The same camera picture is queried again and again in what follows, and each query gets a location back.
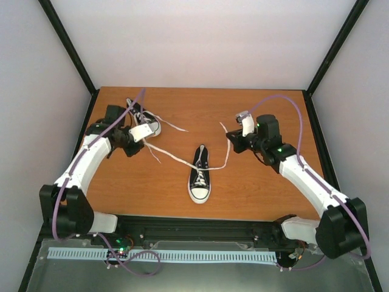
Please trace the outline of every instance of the wooden table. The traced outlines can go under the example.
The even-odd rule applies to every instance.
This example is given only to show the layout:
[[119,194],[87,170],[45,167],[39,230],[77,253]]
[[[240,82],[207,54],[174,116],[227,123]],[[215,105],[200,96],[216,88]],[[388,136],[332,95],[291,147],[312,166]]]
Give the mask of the wooden table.
[[[134,99],[139,91],[140,88],[103,87],[89,123],[102,118],[109,104],[126,106],[126,98]],[[145,108],[189,131],[180,132],[162,123],[161,134],[148,142],[188,162],[193,161],[197,147],[205,144],[210,167],[221,166],[227,139],[219,122],[229,131],[237,130],[240,126],[235,114],[272,94],[287,95],[299,105],[304,123],[301,154],[322,174],[301,91],[147,88]],[[289,102],[270,100],[253,117],[260,114],[274,114],[284,142],[297,146],[298,116]],[[119,149],[105,159],[88,190],[93,209],[111,214],[226,220],[272,221],[287,214],[318,218],[308,200],[288,180],[260,164],[250,151],[236,154],[231,149],[227,167],[210,172],[212,191],[205,204],[195,204],[189,197],[191,168],[162,153],[154,154],[161,164],[146,147],[131,158]]]

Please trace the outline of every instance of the robotic arm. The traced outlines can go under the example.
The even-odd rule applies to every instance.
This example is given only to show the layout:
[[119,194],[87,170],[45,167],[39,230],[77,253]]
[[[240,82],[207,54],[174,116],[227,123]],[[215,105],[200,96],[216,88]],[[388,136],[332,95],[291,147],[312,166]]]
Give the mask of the robotic arm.
[[61,204],[59,207],[57,229],[60,232],[76,234],[115,231],[117,217],[94,212],[88,203],[86,194],[89,183],[102,160],[105,157],[109,158],[116,148],[122,148],[127,157],[131,157],[143,148],[142,139],[154,133],[147,123],[134,128],[124,127],[123,119],[93,145],[89,146],[89,144],[124,111],[125,108],[120,106],[108,105],[105,117],[90,125],[86,130],[83,144],[66,171],[55,181],[54,185],[42,186],[40,201],[45,223],[52,224],[55,201],[59,190],[68,179],[61,199],[66,201],[66,204]]
[[258,160],[289,180],[321,218],[319,222],[289,216],[281,222],[286,238],[318,245],[330,259],[364,246],[355,224],[333,196],[346,204],[368,234],[366,207],[360,199],[349,199],[318,175],[302,156],[297,157],[296,149],[282,142],[275,116],[259,116],[255,124],[251,114],[245,111],[236,115],[236,120],[243,128],[226,134],[234,151],[241,153],[249,149],[261,155]]

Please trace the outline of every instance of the black frame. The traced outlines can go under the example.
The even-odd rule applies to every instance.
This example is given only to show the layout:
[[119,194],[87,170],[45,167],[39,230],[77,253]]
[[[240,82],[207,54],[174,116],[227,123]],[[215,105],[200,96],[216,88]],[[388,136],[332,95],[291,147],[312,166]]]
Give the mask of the black frame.
[[[98,97],[99,89],[96,89],[91,78],[89,77],[88,72],[86,71],[80,57],[75,50],[69,35],[67,34],[64,26],[61,23],[52,3],[50,0],[38,0],[41,4],[43,10],[45,11],[48,19],[50,20],[53,28],[55,29],[58,37],[60,38],[64,48],[68,52],[71,60],[74,63],[79,75],[85,83],[88,91],[91,93],[91,101],[89,102],[88,110],[85,115],[85,119],[80,131],[80,135],[78,137],[78,141],[74,150],[73,157],[77,153],[83,139],[84,132],[86,130],[87,124],[89,122],[89,118],[92,114],[92,110],[94,108],[95,102]],[[337,182],[337,178],[334,172],[334,167],[331,162],[331,158],[329,157],[328,149],[323,137],[322,129],[320,128],[320,124],[316,115],[315,107],[312,102],[312,96],[319,86],[321,80],[325,76],[328,68],[330,67],[332,61],[335,59],[338,51],[342,47],[343,43],[347,39],[350,31],[354,27],[357,22],[359,16],[362,14],[364,8],[368,4],[369,0],[357,0],[351,9],[347,19],[345,20],[342,28],[340,29],[338,35],[336,36],[332,46],[330,47],[328,53],[326,54],[322,64],[320,65],[318,71],[316,72],[314,78],[312,79],[311,84],[309,85],[307,90],[302,90],[303,97],[305,100],[306,109],[308,112],[309,121],[311,123],[311,128],[313,131],[318,156],[320,160],[320,164],[323,170],[324,179],[330,183],[333,187],[339,190],[339,184]],[[169,235],[164,233],[164,228],[176,227],[176,226],[191,226],[199,232],[200,226],[205,231],[202,234],[196,234],[196,236],[203,236],[207,238],[207,229],[212,229],[217,226],[223,226],[225,232],[221,232],[218,234],[218,239],[225,241],[244,241],[248,238],[252,238],[252,232],[255,228],[266,228],[269,223],[264,222],[248,222],[248,221],[222,221],[222,220],[195,220],[195,219],[175,219],[175,218],[159,218],[159,217],[148,217],[147,219],[143,217],[133,217],[133,216],[119,216],[120,221],[131,221],[131,224],[138,226],[136,230],[137,234],[142,234],[142,226],[150,226],[150,224],[158,225],[161,227],[161,230],[153,234],[154,238],[173,238],[175,235]],[[185,231],[186,233],[181,236],[190,237],[191,231]],[[51,230],[48,228],[42,227],[41,232],[36,241],[35,247],[33,249],[29,264],[27,265],[26,272],[22,279],[21,285],[19,287],[19,292],[23,292],[27,290],[27,286],[29,284],[30,277],[32,275],[33,267],[36,262],[36,258],[38,256],[41,243],[45,238],[52,238]],[[382,291],[382,287],[380,285],[378,276],[376,274],[376,270],[373,265],[372,259],[368,259],[365,261],[365,265],[367,271],[369,273],[371,282],[373,284],[373,288],[375,291]]]

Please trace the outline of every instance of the black shoe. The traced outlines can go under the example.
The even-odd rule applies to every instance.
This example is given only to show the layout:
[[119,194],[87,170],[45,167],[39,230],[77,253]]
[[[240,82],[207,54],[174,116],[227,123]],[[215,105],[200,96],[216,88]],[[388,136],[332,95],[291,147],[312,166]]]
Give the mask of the black shoe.
[[[199,169],[208,168],[208,150],[205,145],[201,144],[197,148],[196,153],[194,154],[193,165]],[[209,178],[209,170],[195,170],[191,169],[189,182],[188,182],[188,191],[190,198],[196,204],[205,203],[211,192],[211,182]]]
[[[130,106],[132,102],[133,101],[131,99],[127,99],[128,106]],[[142,122],[142,118],[141,118],[142,114],[140,113],[140,104],[136,102],[133,108],[131,108],[129,112],[134,116],[137,124],[140,125]],[[150,125],[150,128],[154,131],[153,137],[158,136],[161,131],[161,126],[160,126],[160,122],[157,120],[156,117],[154,117],[153,113],[143,108],[143,119],[146,123]]]

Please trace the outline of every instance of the white backdrop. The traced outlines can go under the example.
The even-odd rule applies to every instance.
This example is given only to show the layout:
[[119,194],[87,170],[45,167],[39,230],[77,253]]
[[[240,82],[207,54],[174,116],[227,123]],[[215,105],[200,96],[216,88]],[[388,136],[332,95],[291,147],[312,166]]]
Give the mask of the white backdrop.
[[95,85],[306,89],[355,0],[53,0]]
[[370,1],[313,96],[340,187],[367,205],[389,291],[389,1]]
[[18,290],[42,225],[39,189],[71,160],[90,95],[38,1],[1,1],[0,283]]

